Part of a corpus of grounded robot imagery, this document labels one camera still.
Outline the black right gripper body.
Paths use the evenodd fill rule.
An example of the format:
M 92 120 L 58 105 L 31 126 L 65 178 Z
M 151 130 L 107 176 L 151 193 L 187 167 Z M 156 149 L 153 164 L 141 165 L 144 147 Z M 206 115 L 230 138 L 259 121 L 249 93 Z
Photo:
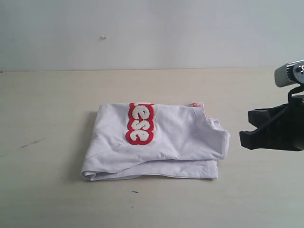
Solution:
M 291 96 L 285 113 L 286 137 L 297 150 L 304 150 L 304 96 Z

